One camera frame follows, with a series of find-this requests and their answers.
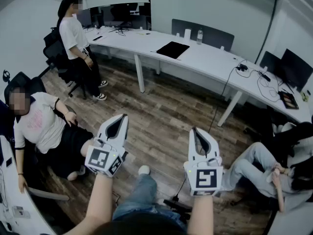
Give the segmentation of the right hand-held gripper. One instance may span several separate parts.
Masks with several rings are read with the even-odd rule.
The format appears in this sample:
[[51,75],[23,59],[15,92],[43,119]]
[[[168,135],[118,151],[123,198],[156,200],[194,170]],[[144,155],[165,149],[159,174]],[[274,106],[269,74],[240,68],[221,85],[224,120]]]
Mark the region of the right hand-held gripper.
[[[194,161],[196,152],[210,158]],[[189,132],[188,161],[184,170],[188,179],[191,196],[214,196],[221,188],[223,166],[217,141],[206,131],[193,127]]]

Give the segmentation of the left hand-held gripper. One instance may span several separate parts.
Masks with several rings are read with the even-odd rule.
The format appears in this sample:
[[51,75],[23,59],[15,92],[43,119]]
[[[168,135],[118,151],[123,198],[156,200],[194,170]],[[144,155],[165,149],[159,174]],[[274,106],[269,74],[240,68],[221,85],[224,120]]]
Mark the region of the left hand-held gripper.
[[99,138],[94,138],[93,145],[88,147],[85,158],[85,167],[96,174],[103,174],[112,178],[119,170],[128,152],[124,143],[127,139],[129,118],[127,114],[119,114],[101,124],[98,137],[103,140],[116,140],[120,146],[105,143]]

